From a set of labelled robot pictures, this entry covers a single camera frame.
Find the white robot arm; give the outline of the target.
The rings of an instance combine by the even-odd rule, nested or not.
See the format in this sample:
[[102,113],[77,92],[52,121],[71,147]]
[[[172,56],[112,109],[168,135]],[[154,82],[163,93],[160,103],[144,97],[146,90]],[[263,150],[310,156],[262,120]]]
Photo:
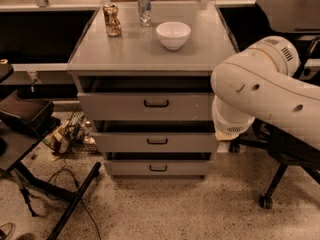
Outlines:
[[299,65],[285,38],[259,40],[211,75],[216,138],[232,140],[260,119],[320,149],[320,87],[293,77]]

